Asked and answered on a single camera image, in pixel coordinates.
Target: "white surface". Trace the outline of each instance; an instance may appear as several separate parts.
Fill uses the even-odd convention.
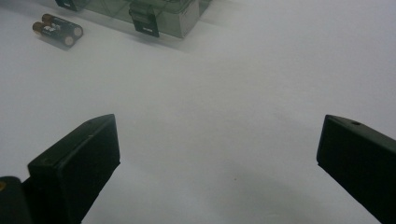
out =
[[[378,223],[316,152],[325,114],[396,138],[395,1],[214,0],[184,40],[53,2],[0,1],[0,175],[114,113],[121,166],[83,223]],[[44,13],[84,36],[47,43]]]

